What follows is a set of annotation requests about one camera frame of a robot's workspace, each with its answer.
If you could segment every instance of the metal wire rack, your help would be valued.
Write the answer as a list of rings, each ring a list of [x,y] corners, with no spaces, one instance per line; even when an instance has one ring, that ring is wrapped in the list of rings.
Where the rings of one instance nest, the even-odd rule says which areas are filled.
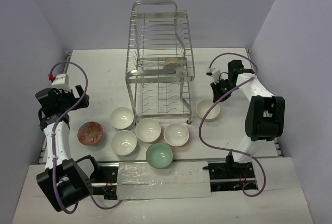
[[[175,11],[139,13],[137,5],[173,5]],[[135,122],[142,118],[182,117],[191,123],[189,82],[194,77],[187,12],[178,12],[173,1],[135,2],[126,63]]]

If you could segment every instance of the white enclosure wall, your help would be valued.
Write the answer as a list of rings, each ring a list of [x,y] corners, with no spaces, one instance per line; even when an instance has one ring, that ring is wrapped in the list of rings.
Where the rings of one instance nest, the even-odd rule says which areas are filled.
[[[136,0],[36,0],[66,49],[128,44]],[[174,0],[189,15],[194,48],[251,47],[274,0]]]
[[[0,223],[8,224],[43,143],[34,94],[64,51],[34,0],[0,0],[0,51]]]
[[[275,0],[252,48],[259,79],[286,99],[292,157],[315,224],[332,223],[332,0]]]

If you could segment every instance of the green bowl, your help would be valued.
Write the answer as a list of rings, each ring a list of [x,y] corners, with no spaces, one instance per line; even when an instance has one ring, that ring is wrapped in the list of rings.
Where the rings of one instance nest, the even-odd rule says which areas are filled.
[[[156,143],[147,149],[146,160],[154,168],[165,168],[173,161],[173,151],[167,144]]]

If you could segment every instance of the rack handle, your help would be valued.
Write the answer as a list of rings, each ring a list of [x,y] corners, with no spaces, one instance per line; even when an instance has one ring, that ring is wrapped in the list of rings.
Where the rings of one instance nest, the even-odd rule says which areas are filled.
[[[137,5],[173,5],[177,12],[177,4],[173,0],[138,0],[133,4],[133,11]]]

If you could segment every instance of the ceramic bowl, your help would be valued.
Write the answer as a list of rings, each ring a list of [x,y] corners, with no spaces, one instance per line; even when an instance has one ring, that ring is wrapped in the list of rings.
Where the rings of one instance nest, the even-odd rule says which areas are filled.
[[[164,138],[171,146],[182,146],[189,139],[189,131],[183,124],[173,123],[166,127]]]
[[[114,128],[125,129],[134,121],[134,114],[129,108],[118,107],[110,114],[109,120]]]
[[[206,114],[206,112],[210,109],[210,107],[212,105],[213,105],[212,100],[205,99],[205,100],[200,101],[196,106],[197,115],[200,118],[203,118],[204,115]],[[212,111],[208,114],[208,116],[206,117],[206,120],[214,120],[215,118],[218,117],[219,114],[220,114],[220,106],[216,105],[212,109]]]
[[[173,161],[173,151],[165,143],[156,143],[147,149],[146,160],[152,167],[162,169]]]
[[[78,141],[83,145],[95,145],[103,137],[103,127],[97,122],[87,122],[82,125],[78,132]]]
[[[136,135],[143,142],[154,142],[160,134],[160,124],[154,119],[142,119],[136,126]]]
[[[166,59],[163,68],[164,69],[171,69],[171,68],[182,68],[183,62],[178,58],[168,58]]]
[[[119,156],[127,156],[134,151],[137,146],[137,139],[131,131],[123,130],[117,132],[111,141],[112,151]]]

